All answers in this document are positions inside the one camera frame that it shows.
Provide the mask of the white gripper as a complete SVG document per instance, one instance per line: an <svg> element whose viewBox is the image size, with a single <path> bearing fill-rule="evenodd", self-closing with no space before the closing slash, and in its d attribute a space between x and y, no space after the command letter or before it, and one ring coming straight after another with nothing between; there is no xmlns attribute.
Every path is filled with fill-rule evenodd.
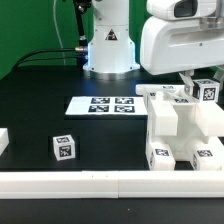
<svg viewBox="0 0 224 224"><path fill-rule="evenodd" d="M202 30L199 19L166 21L150 17L144 24L140 63L152 75L180 72L187 95L193 94L193 71L218 66L214 78L224 81L224 29Z"/></svg>

